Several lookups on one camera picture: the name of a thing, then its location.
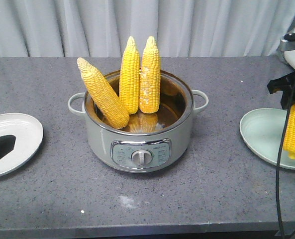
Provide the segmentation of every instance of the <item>plate rim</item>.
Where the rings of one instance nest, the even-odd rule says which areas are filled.
[[[39,147],[41,145],[43,136],[44,136],[44,128],[43,128],[43,125],[42,125],[42,123],[36,117],[31,116],[31,115],[28,115],[28,114],[24,114],[24,113],[5,113],[5,114],[0,114],[0,117],[11,116],[11,115],[13,115],[13,116],[20,115],[20,116],[26,117],[27,119],[32,119],[33,120],[33,124],[35,125],[35,127],[37,128],[37,130],[40,132],[40,138],[38,138],[38,141],[37,141],[37,144],[36,144],[37,145],[36,148],[34,149],[34,151],[27,158],[25,157],[25,159],[22,160],[15,167],[12,167],[11,169],[4,170],[3,172],[1,172],[0,173],[0,177],[13,172],[14,170],[16,170],[19,167],[21,167],[22,165],[24,165],[27,161],[29,161],[33,157],[33,155],[38,151],[38,149],[39,149]]]
[[[262,155],[260,152],[258,152],[255,148],[253,148],[250,143],[247,141],[246,137],[244,136],[244,132],[242,130],[242,126],[243,126],[243,121],[244,119],[246,119],[248,117],[249,114],[252,114],[253,112],[255,111],[261,111],[261,110],[264,110],[264,111],[278,111],[278,112],[284,112],[286,114],[286,110],[281,110],[281,109],[276,109],[276,108],[258,108],[258,109],[254,109],[254,110],[251,110],[249,112],[247,112],[246,114],[244,114],[244,116],[241,118],[240,120],[240,123],[239,123],[239,130],[240,130],[240,134],[241,134],[241,137],[243,139],[243,141],[245,142],[245,144],[247,145],[247,147],[255,154],[257,155],[259,158],[261,158],[262,160],[266,161],[267,163],[271,164],[271,165],[274,165],[276,166],[276,162],[272,161],[271,159],[265,157],[264,155]],[[287,164],[283,164],[280,162],[280,167],[281,168],[285,168],[285,169],[289,169],[289,170],[295,170],[295,166],[290,166],[290,165],[287,165]]]

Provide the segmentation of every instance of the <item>pot rim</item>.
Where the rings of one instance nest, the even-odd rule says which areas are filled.
[[[113,71],[110,72],[106,75],[104,75],[104,77],[108,78],[110,76],[116,75],[120,72],[120,70],[117,71]],[[159,131],[154,131],[154,132],[147,132],[147,133],[141,133],[141,132],[126,132],[126,131],[122,131],[121,129],[115,129],[107,124],[105,124],[104,122],[102,122],[98,117],[98,120],[95,120],[93,117],[90,116],[87,108],[86,108],[86,99],[88,97],[89,92],[86,91],[85,95],[84,95],[84,99],[83,99],[83,108],[85,109],[85,112],[87,113],[87,116],[91,119],[91,121],[93,121],[96,125],[98,125],[99,127],[108,130],[110,132],[116,133],[116,134],[120,134],[120,135],[127,135],[127,136],[136,136],[136,137],[141,137],[141,136],[152,136],[152,135],[158,135],[158,134],[162,134],[165,132],[168,132],[170,130],[173,130],[175,128],[177,128],[178,126],[180,126],[182,123],[184,123],[187,118],[191,115],[191,113],[193,112],[193,108],[194,108],[194,96],[193,93],[190,89],[190,87],[180,78],[178,78],[177,76],[166,72],[164,70],[161,70],[161,76],[163,77],[170,77],[171,79],[175,80],[176,83],[178,83],[178,85],[180,85],[181,89],[184,91],[184,93],[186,94],[185,100],[186,100],[186,107],[185,110],[183,112],[183,114],[179,117],[178,120],[176,120],[173,124],[171,124],[170,126],[163,128],[162,130]]]

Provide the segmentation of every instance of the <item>white curtain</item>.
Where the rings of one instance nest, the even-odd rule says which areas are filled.
[[[268,56],[295,0],[0,0],[0,57],[120,57],[149,35],[162,57]]]

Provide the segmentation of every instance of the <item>slow cooker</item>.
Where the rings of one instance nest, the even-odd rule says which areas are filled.
[[[118,94],[119,71],[105,75]],[[204,104],[195,106],[194,96]],[[71,104],[83,99],[82,111]],[[110,127],[88,92],[77,93],[68,100],[70,112],[85,119],[88,142],[94,154],[114,169],[147,173],[165,168],[187,149],[195,116],[208,105],[208,96],[191,90],[178,77],[161,71],[160,107],[154,114],[130,115],[127,127]]]

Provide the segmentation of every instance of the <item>speckled stone countertop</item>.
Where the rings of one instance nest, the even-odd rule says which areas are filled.
[[[104,74],[121,63],[89,61]],[[247,148],[239,122],[253,109],[280,109],[281,93],[266,85],[292,69],[275,56],[164,58],[162,69],[207,93],[209,106],[177,162],[130,174],[94,155],[85,121],[68,111],[69,97],[85,91],[76,58],[0,58],[0,114],[29,114],[44,127],[37,153],[0,177],[0,238],[278,229],[275,166]],[[280,186],[285,226],[295,228],[295,170],[281,169]]]

